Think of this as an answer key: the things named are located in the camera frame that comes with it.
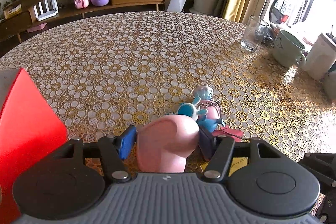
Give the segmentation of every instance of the mug handle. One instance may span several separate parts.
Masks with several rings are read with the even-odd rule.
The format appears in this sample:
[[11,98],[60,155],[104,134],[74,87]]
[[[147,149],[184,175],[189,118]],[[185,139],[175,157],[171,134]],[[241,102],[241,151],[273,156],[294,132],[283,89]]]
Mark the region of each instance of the mug handle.
[[302,67],[306,64],[306,61],[307,61],[307,59],[306,59],[305,55],[304,55],[303,53],[301,53],[301,56],[300,56],[298,59],[296,59],[296,65],[297,65],[299,68],[302,68]]

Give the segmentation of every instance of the floor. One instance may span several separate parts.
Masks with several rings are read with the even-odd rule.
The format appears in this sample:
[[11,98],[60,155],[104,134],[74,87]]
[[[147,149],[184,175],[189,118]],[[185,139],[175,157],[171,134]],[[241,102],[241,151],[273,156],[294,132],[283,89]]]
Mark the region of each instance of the floor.
[[[189,12],[189,8],[192,7],[193,3],[186,3],[186,12]],[[137,11],[155,11],[155,5],[141,5],[141,6],[132,6],[132,7],[122,7],[122,8],[114,8],[114,9],[109,9],[109,10],[103,10],[103,11],[98,11],[98,12],[91,12],[85,14],[85,17],[95,17],[98,15],[107,15],[107,14],[117,14],[117,13],[126,13],[126,12],[137,12]],[[48,29],[57,27],[59,25],[66,24],[68,22],[72,22],[75,20],[80,20],[82,19],[81,15],[49,22],[43,30],[35,31],[35,32],[23,32],[21,33],[21,40],[25,41],[41,32],[44,32]],[[0,57],[4,56],[7,52],[9,52],[11,49],[15,48],[17,45],[19,45],[19,41],[16,37],[16,35],[10,37],[9,39],[3,41],[0,43]]]

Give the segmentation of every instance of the pink box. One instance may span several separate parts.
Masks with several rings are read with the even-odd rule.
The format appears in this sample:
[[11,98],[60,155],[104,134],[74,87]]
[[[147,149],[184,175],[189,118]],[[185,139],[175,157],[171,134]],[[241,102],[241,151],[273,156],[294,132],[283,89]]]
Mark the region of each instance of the pink box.
[[27,29],[27,32],[34,32],[34,31],[38,31],[38,30],[43,30],[43,28],[47,25],[47,23],[43,23],[41,25],[35,26],[35,27],[31,27],[29,29]]

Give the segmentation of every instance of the table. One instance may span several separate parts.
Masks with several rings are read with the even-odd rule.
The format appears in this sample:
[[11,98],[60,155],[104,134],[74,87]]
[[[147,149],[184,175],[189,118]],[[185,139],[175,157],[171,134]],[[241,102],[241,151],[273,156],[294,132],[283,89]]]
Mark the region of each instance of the table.
[[[246,137],[264,138],[296,161],[309,151],[335,151],[336,107],[320,83],[282,67],[264,46],[244,51],[243,32],[243,24],[193,14],[98,16],[30,38],[0,59],[0,69],[26,68],[68,138],[93,142],[147,124],[191,100],[202,84]],[[196,150],[186,170],[202,163]],[[135,150],[126,164],[137,170]],[[100,167],[97,159],[88,165]]]

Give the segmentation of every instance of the red box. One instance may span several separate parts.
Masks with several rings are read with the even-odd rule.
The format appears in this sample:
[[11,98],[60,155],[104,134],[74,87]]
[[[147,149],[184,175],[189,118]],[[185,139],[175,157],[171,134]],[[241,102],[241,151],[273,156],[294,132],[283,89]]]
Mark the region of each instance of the red box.
[[26,70],[0,71],[1,223],[20,215],[12,196],[15,179],[64,144],[66,134]]

